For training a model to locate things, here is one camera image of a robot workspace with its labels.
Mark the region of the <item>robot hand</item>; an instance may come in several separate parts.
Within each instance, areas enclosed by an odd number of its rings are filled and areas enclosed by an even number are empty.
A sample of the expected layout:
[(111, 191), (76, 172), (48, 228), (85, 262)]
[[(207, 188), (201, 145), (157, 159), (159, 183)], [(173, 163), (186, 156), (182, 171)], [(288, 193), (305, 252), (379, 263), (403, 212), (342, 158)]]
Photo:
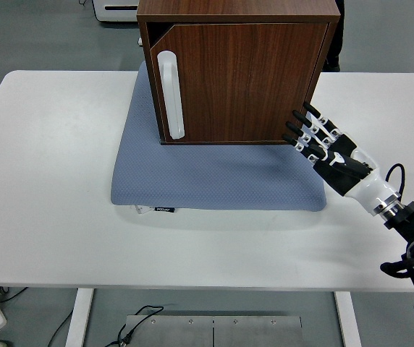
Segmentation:
[(371, 215), (389, 220), (404, 209), (401, 194), (381, 177), (376, 161), (311, 104), (305, 102), (303, 107), (307, 114), (292, 112), (303, 128), (286, 123), (297, 139), (284, 134), (283, 140), (303, 155), (335, 192), (358, 201)]

